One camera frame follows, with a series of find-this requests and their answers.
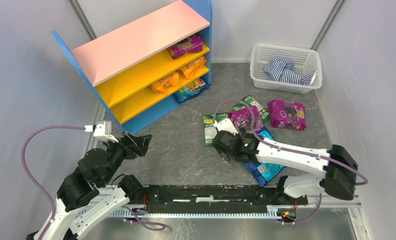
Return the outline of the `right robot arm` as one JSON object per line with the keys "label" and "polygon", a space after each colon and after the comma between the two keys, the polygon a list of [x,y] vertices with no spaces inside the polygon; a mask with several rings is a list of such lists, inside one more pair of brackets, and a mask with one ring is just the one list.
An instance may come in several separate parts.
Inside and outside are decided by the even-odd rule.
{"label": "right robot arm", "polygon": [[291,198],[322,193],[345,201],[354,198],[358,164],[341,145],[305,148],[222,130],[213,147],[227,162],[279,164],[304,171],[303,175],[282,177],[277,184],[277,189]]}

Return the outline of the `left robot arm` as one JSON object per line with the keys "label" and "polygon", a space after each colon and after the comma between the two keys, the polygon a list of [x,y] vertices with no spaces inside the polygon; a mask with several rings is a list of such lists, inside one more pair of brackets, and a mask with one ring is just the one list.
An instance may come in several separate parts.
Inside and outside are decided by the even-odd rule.
{"label": "left robot arm", "polygon": [[54,208],[43,227],[26,236],[28,240],[82,240],[112,212],[140,201],[144,187],[134,175],[124,176],[118,185],[86,213],[83,209],[110,182],[124,160],[145,156],[152,135],[134,136],[123,132],[107,149],[93,148],[78,161],[74,172],[60,185]]}

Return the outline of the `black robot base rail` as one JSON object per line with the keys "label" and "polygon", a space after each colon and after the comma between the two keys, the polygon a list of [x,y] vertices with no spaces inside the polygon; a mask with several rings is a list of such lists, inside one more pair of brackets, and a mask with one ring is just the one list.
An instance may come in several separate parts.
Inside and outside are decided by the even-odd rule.
{"label": "black robot base rail", "polygon": [[257,214],[267,207],[304,206],[275,187],[258,185],[149,185],[135,194],[130,205],[149,207],[152,214]]}

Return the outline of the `blue candy bag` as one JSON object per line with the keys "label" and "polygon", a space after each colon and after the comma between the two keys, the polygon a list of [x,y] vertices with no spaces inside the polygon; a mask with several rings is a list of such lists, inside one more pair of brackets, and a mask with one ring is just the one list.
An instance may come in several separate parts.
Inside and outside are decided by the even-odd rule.
{"label": "blue candy bag", "polygon": [[211,85],[205,82],[203,79],[198,78],[187,85],[181,87],[178,91],[176,91],[173,96],[179,105],[184,102],[197,97],[204,90],[208,89]]}
{"label": "blue candy bag", "polygon": [[265,187],[273,178],[285,168],[284,165],[276,163],[248,162],[242,164],[253,176],[260,187]]}

